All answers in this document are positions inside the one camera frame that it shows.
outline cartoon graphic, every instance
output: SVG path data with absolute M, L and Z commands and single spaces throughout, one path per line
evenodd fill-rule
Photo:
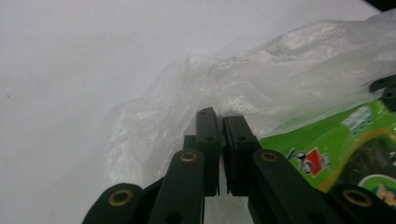
M 299 171 L 304 171 L 306 174 L 313 176 L 317 175 L 320 171 L 326 169 L 330 165 L 330 159 L 328 154 L 320 155 L 317 148 L 312 149 L 310 152 L 299 152 L 294 156 L 296 149 L 292 148 L 286 158 L 291 160 L 296 158 L 300 162 Z

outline black plastic part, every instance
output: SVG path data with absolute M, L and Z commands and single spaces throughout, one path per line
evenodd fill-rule
M 184 136 L 184 144 L 183 148 L 184 149 L 196 149 L 196 136 L 195 135 L 185 135 Z
M 345 223 L 282 154 L 256 151 L 252 173 L 276 223 Z
M 223 120 L 225 148 L 224 169 L 227 177 L 227 192 L 233 196 L 248 196 L 251 179 L 251 158 L 261 149 L 244 117 L 228 117 Z
M 365 0 L 381 11 L 388 11 L 396 7 L 395 0 Z
M 396 86 L 385 88 L 382 93 L 380 100 L 387 106 L 387 108 L 395 112 L 396 111 Z
M 143 189 L 142 203 L 138 209 L 138 220 L 140 220 L 140 223 L 148 223 L 152 208 L 157 200 L 162 184 L 163 178 Z
M 381 89 L 384 89 L 384 88 L 390 87 L 390 86 L 394 86 L 394 85 L 396 85 L 396 75 L 380 78 L 379 80 L 373 82 L 370 85 L 369 90 L 370 91 L 379 91 Z
M 215 196 L 219 192 L 221 139 L 218 117 L 212 107 L 197 113 L 195 140 L 195 149 L 205 155 L 205 196 Z
M 271 206 L 265 200 L 256 181 L 250 183 L 250 193 L 247 203 L 253 222 L 256 224 L 276 224 L 276 217 Z
M 369 190 L 358 186 L 334 186 L 329 193 L 329 204 L 346 219 L 347 223 L 396 223 L 396 211 Z
M 177 152 L 163 180 L 149 224 L 200 224 L 204 212 L 204 155 L 197 150 Z
M 83 224 L 142 223 L 138 216 L 142 189 L 132 184 L 118 184 L 107 189 L 91 207 Z

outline white surface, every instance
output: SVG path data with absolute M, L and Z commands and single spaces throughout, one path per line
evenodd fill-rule
M 220 58 L 358 0 L 0 1 L 0 223 L 79 223 L 122 102 L 188 54 Z

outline screw hole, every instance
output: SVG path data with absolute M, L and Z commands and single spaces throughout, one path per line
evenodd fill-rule
M 312 212 L 308 214 L 308 219 L 311 223 L 315 224 L 325 224 L 326 218 L 321 213 Z
M 114 200 L 116 201 L 124 201 L 126 198 L 128 198 L 128 194 L 125 192 L 120 192 L 116 195 L 114 195 Z
M 165 221 L 167 224 L 179 224 L 181 223 L 182 220 L 183 220 L 183 216 L 180 213 L 173 212 L 166 217 Z
M 195 161 L 197 159 L 197 155 L 193 152 L 185 152 L 181 154 L 180 159 L 182 161 Z
M 262 153 L 262 160 L 264 161 L 276 161 L 277 155 L 272 152 L 264 152 Z
M 134 194 L 130 189 L 120 189 L 112 193 L 108 198 L 108 203 L 112 206 L 123 206 L 132 200 Z
M 360 207 L 370 207 L 373 202 L 371 199 L 363 192 L 360 192 L 356 189 L 345 189 L 343 191 L 344 197 Z

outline white background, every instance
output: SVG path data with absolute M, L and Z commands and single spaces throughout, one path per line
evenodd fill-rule
M 168 64 L 376 13 L 360 0 L 0 0 L 0 223 L 80 223 L 111 185 L 122 103 Z

